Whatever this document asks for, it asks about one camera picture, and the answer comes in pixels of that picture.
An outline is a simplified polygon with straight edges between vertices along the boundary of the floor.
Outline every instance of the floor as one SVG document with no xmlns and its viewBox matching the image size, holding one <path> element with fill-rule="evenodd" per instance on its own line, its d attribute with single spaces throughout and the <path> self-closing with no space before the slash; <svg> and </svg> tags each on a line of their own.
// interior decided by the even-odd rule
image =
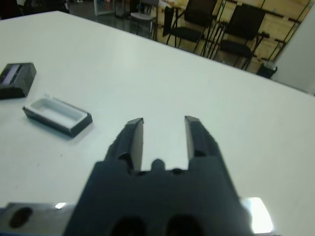
<svg viewBox="0 0 315 236">
<path fill-rule="evenodd" d="M 100 4 L 99 11 L 100 10 L 113 11 L 113 6 L 109 3 L 108 7 L 105 9 L 104 5 Z M 130 19 L 128 18 L 127 19 L 118 18 L 115 16 L 114 13 L 96 16 L 94 12 L 94 3 L 90 1 L 85 1 L 82 3 L 70 3 L 69 11 L 71 15 L 79 16 L 120 30 L 132 33 L 136 33 L 137 31 L 137 24 L 135 22 L 130 22 Z M 150 25 L 141 24 L 138 29 L 138 35 L 149 38 Z"/>
<path fill-rule="evenodd" d="M 107 11 L 113 10 L 113 6 L 110 3 L 107 6 L 105 4 L 105 7 L 103 3 L 99 5 L 99 7 L 102 7 L 102 9 L 99 8 L 99 10 L 107 10 Z M 121 18 L 116 17 L 114 13 L 95 16 L 93 1 L 85 1 L 82 3 L 70 3 L 69 11 L 70 11 L 70 14 L 72 15 L 76 15 L 76 16 L 79 16 L 79 17 L 82 17 L 91 21 L 105 24 L 107 26 L 115 27 L 120 30 L 124 30 L 124 31 L 132 32 L 132 33 L 136 33 L 137 31 L 137 24 L 135 22 L 131 23 L 129 18 L 121 19 Z M 162 32 L 163 32 L 163 28 L 160 27 L 157 31 L 157 40 L 161 43 L 166 43 L 167 36 L 162 37 Z M 142 23 L 139 27 L 138 35 L 149 38 L 151 35 L 150 25 Z M 175 39 L 174 37 L 171 37 L 169 41 L 169 45 L 174 46 L 174 44 L 175 44 Z M 204 42 L 201 42 L 195 53 L 200 55 L 203 46 L 204 46 Z M 188 51 L 188 52 L 192 52 L 193 48 L 194 48 L 194 44 L 192 44 L 191 42 L 182 40 L 180 49 Z M 217 61 L 229 64 L 229 65 L 233 65 L 236 59 L 237 58 L 233 55 L 229 55 L 229 54 L 225 54 L 221 52 L 218 53 L 218 56 L 216 58 Z M 245 62 L 244 60 L 239 60 L 236 67 L 241 67 L 244 62 Z M 261 62 L 259 60 L 252 59 L 250 66 L 248 67 L 247 70 L 251 73 L 256 73 L 260 65 L 261 65 Z"/>
</svg>

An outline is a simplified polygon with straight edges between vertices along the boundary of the white wall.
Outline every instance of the white wall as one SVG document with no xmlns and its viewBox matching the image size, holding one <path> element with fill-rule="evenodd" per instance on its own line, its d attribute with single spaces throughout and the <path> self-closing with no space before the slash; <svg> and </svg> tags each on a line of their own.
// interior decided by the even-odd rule
<svg viewBox="0 0 315 236">
<path fill-rule="evenodd" d="M 273 80 L 315 94 L 315 7 L 276 62 Z"/>
</svg>

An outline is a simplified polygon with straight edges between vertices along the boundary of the black chair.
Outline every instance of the black chair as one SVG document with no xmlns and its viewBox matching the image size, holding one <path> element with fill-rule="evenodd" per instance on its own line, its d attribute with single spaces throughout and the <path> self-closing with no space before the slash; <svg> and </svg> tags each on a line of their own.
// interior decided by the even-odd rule
<svg viewBox="0 0 315 236">
<path fill-rule="evenodd" d="M 204 38 L 204 31 L 210 27 L 214 17 L 212 16 L 212 12 L 217 4 L 217 0 L 189 0 L 186 10 L 183 11 L 178 17 L 176 17 L 175 22 L 170 28 L 169 17 L 165 15 L 164 22 L 164 32 L 163 34 L 169 33 L 166 44 L 171 37 L 171 35 L 175 36 L 175 47 L 176 47 L 176 38 L 180 38 L 180 42 L 178 47 L 180 46 L 181 39 L 188 40 L 190 42 L 196 43 L 194 51 L 196 51 L 197 46 L 202 38 Z M 181 16 L 184 15 L 185 21 L 196 24 L 198 26 L 203 27 L 203 31 L 200 32 L 195 29 L 190 29 L 188 27 L 177 27 L 177 21 Z"/>
<path fill-rule="evenodd" d="M 1 19 L 5 20 L 22 15 L 22 11 L 16 0 L 0 0 Z"/>
<path fill-rule="evenodd" d="M 244 4 L 242 6 L 236 6 L 230 22 L 228 24 L 219 24 L 219 27 L 223 28 L 223 35 L 214 59 L 216 59 L 219 50 L 231 53 L 238 56 L 237 60 L 234 63 L 234 66 L 236 65 L 240 57 L 247 59 L 242 66 L 242 69 L 245 68 L 245 70 L 247 70 L 250 61 L 254 56 L 255 50 L 260 45 L 263 38 L 269 38 L 269 35 L 265 32 L 258 33 L 264 17 L 265 12 L 256 7 Z M 245 39 L 245 44 L 223 39 L 226 33 Z M 250 47 L 247 46 L 247 42 L 254 39 L 255 46 L 253 50 L 251 50 Z"/>
</svg>

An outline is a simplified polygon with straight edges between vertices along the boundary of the chair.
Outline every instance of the chair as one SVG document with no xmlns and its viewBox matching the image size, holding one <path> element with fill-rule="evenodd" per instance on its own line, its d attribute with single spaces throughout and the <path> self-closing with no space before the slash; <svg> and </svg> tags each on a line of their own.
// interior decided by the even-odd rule
<svg viewBox="0 0 315 236">
<path fill-rule="evenodd" d="M 159 0 L 140 0 L 138 12 L 131 12 L 131 20 L 137 21 L 137 34 L 139 32 L 139 23 L 152 22 L 155 19 L 155 27 L 153 33 L 153 39 L 158 37 L 158 2 Z M 151 16 L 152 7 L 156 8 L 156 16 Z"/>
<path fill-rule="evenodd" d="M 242 66 L 242 69 L 245 68 L 245 70 L 247 70 L 250 61 L 254 56 L 255 50 L 260 45 L 263 38 L 269 38 L 269 35 L 265 34 L 264 32 L 260 34 L 258 33 L 264 17 L 265 12 L 256 7 L 244 4 L 242 6 L 236 6 L 230 22 L 228 24 L 220 24 L 220 27 L 224 27 L 223 35 L 214 59 L 216 59 L 219 50 L 231 53 L 238 56 L 237 60 L 234 63 L 234 66 L 236 65 L 240 57 L 247 59 Z M 223 39 L 226 33 L 245 39 L 245 44 Z M 247 46 L 247 42 L 249 40 L 254 40 L 254 38 L 256 38 L 255 47 L 253 50 L 251 50 L 250 47 Z"/>
<path fill-rule="evenodd" d="M 22 16 L 21 9 L 16 0 L 0 0 L 1 19 L 9 19 Z"/>
<path fill-rule="evenodd" d="M 164 25 L 164 30 L 169 32 L 169 36 L 166 44 L 171 37 L 171 35 L 175 36 L 175 47 L 176 47 L 176 39 L 180 38 L 180 42 L 178 47 L 180 46 L 181 39 L 188 40 L 190 42 L 196 43 L 196 46 L 193 52 L 196 51 L 197 46 L 202 38 L 204 38 L 204 31 L 210 27 L 214 17 L 212 16 L 212 12 L 217 4 L 217 0 L 189 0 L 186 10 L 183 11 L 178 17 L 176 17 L 175 22 L 170 29 L 167 24 Z M 184 15 L 184 19 L 187 22 L 196 24 L 203 28 L 203 31 L 198 31 L 195 29 L 191 29 L 188 27 L 177 27 L 178 19 Z"/>
</svg>

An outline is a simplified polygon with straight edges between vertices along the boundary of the metal frame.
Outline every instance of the metal frame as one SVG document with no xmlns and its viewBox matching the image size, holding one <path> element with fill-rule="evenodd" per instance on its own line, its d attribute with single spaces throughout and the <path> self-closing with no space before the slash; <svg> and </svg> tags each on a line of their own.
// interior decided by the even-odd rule
<svg viewBox="0 0 315 236">
<path fill-rule="evenodd" d="M 98 11 L 97 8 L 97 0 L 94 0 L 94 13 L 95 16 L 101 16 L 101 15 L 108 15 L 108 14 L 112 14 L 115 13 L 115 11 Z"/>
</svg>

